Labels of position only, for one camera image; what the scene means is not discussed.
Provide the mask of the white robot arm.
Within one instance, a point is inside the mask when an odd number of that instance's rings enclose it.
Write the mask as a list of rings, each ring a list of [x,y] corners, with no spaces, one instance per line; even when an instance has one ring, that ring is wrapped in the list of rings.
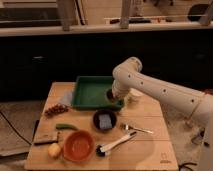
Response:
[[[213,95],[141,74],[142,62],[130,57],[112,72],[112,93],[123,99],[131,88],[181,111],[205,129],[198,171],[213,171]]]

